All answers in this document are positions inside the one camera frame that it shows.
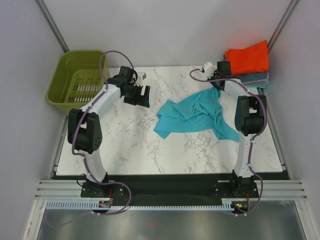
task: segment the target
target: turquoise cloth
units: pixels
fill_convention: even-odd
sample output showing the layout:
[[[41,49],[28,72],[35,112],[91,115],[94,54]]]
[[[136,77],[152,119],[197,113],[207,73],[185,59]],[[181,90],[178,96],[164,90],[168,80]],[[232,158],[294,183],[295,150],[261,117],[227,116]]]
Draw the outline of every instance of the turquoise cloth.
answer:
[[[167,100],[157,114],[159,121],[154,131],[163,139],[170,133],[193,133],[212,129],[216,137],[239,141],[239,134],[226,124],[222,106],[218,103],[221,93],[212,87],[179,103]]]

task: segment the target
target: table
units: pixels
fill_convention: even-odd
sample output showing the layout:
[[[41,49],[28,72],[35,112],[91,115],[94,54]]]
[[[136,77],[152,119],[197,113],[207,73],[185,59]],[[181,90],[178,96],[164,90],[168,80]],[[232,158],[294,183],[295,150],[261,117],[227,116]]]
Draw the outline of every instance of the table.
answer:
[[[192,80],[196,66],[137,67],[145,72],[143,85],[151,86],[150,108],[133,106],[119,99],[102,117],[102,143],[99,148],[109,175],[231,173],[238,156],[238,143],[218,140],[209,129],[193,133],[171,133],[166,139],[154,131],[157,113],[168,100],[179,102],[187,96],[211,88],[210,83]],[[119,71],[111,68],[110,75]],[[227,124],[235,128],[236,101],[225,92],[219,99]],[[282,172],[269,126],[256,146],[253,169],[256,172]],[[67,138],[57,168],[58,176],[85,173],[83,158],[71,153]]]

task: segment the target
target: laundry basket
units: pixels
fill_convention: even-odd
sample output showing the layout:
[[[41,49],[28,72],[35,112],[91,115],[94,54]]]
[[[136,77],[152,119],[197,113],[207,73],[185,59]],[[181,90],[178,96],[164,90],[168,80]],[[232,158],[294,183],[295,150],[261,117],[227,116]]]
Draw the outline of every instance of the laundry basket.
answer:
[[[70,51],[60,58],[46,99],[64,114],[80,109],[102,89],[104,79],[99,70],[102,51]],[[102,61],[103,73],[109,78],[107,58]]]

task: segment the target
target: floor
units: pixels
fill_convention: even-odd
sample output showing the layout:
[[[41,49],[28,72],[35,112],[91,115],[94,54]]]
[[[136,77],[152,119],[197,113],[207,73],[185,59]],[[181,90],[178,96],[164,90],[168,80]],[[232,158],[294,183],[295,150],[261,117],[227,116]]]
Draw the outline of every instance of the floor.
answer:
[[[132,106],[118,100],[100,117],[103,140],[102,164],[110,175],[230,173],[238,156],[238,143],[218,140],[211,129],[194,133],[171,133],[166,139],[154,131],[157,113],[168,100],[179,102],[187,96],[211,88],[209,83],[189,77],[193,66],[137,67],[145,72],[144,85],[150,85],[150,108]],[[118,73],[111,68],[110,75]],[[235,129],[236,101],[225,92],[219,103],[227,124]],[[281,172],[279,157],[269,127],[256,146],[253,169],[256,172]],[[83,159],[73,156],[64,140],[57,168],[58,176],[85,173]]]
[[[85,213],[49,210],[53,225]],[[43,240],[305,240],[294,202],[260,202],[247,216],[222,211],[129,210],[113,216],[86,215],[60,228],[42,224]]]

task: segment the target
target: wall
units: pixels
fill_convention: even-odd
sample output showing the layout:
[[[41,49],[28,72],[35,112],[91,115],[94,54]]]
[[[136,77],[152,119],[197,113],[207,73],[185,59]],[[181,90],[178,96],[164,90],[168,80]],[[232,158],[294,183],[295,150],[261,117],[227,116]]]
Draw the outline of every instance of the wall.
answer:
[[[320,226],[320,1],[300,1],[270,52],[266,90],[291,175]]]
[[[290,0],[44,0],[71,50],[119,50],[136,67],[202,65],[269,40]],[[111,54],[109,65],[128,63]]]
[[[0,5],[0,238],[19,240],[64,117],[45,100],[62,51],[33,0]]]

